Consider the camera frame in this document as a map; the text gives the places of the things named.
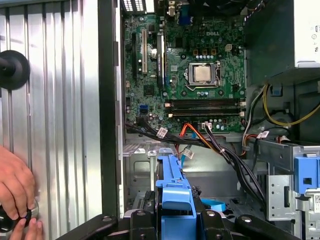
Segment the green circuit board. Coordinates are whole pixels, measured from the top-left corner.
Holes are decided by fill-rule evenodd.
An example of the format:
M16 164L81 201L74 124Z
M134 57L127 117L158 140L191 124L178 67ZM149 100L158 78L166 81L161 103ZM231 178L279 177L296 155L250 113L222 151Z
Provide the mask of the green circuit board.
M194 19L192 24L183 26L175 20L165 20L163 90L157 86L157 60L152 57L157 49L159 24L160 19L155 14L128 16L124 22L127 122L137 124L137 117L141 115L140 106L144 105L148 106L145 117L157 129L164 127L172 133L179 133L184 122L211 122L213 132L241 132L243 126L239 116L172 118L168 117L164 105L171 99L245 98L243 19L240 16L225 20ZM142 73L144 30L147 32L147 72ZM232 45L232 49L227 49L226 45ZM190 63L219 63L219 86L186 87L185 73Z

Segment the blue tab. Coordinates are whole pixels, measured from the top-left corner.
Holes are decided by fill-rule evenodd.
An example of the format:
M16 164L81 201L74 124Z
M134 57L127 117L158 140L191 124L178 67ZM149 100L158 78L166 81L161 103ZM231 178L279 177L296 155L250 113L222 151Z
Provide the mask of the blue tab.
M296 157L294 159L294 191L305 194L307 189L320 188L320 158Z

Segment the pci express slot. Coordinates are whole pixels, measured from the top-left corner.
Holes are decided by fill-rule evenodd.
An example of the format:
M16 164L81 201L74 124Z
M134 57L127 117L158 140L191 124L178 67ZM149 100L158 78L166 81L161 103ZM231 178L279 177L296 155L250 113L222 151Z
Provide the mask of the pci express slot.
M135 83L137 83L137 34L133 32L131 34L132 41L132 78Z
M165 53L165 39L163 32L159 32L156 38L156 69L157 69L157 86L160 90L165 85L165 69L164 69L164 53Z
M142 29L142 73L148 73L148 66L147 66L147 59L148 59L148 52L147 52L147 30Z
M240 110L238 108L171 109L168 117L239 116L239 113Z
M172 99L167 101L165 108L188 109L188 108L206 108L206 107L237 107L240 100L234 98L226 99Z

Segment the yellow wire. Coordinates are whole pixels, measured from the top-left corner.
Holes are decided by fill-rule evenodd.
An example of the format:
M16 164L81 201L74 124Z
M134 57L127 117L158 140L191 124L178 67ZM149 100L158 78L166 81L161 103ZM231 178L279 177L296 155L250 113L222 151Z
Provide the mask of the yellow wire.
M280 122L277 120L274 120L269 112L268 112L268 107L267 107L267 94L268 94L268 87L265 87L263 90L263 106L264 106L264 111L267 115L267 117L270 119L271 122L273 122L274 124L280 125L280 126L284 126L284 127L290 127L292 125L296 125L299 123L302 123L304 120L307 120L308 118L310 118L313 114L315 114L316 111L318 111L320 109L320 104L319 106L317 106L313 111L311 111L310 113L308 113L307 115L305 115L304 117L302 117L301 119L294 121L294 122L290 122L290 123L286 123L286 122Z

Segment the expansion slot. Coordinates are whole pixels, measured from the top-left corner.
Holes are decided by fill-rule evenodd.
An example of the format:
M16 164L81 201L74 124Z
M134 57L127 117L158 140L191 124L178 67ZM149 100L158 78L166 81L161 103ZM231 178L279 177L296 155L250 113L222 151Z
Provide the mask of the expansion slot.
M147 52L147 30L142 29L142 73L147 74L148 73L148 66L147 66L147 60L148 60L148 52Z
M165 39L163 32L159 32L157 35L157 86L160 90L165 85L165 67L164 67L164 54L165 54Z
M131 34L132 41L132 78L135 83L137 83L137 34L133 32Z

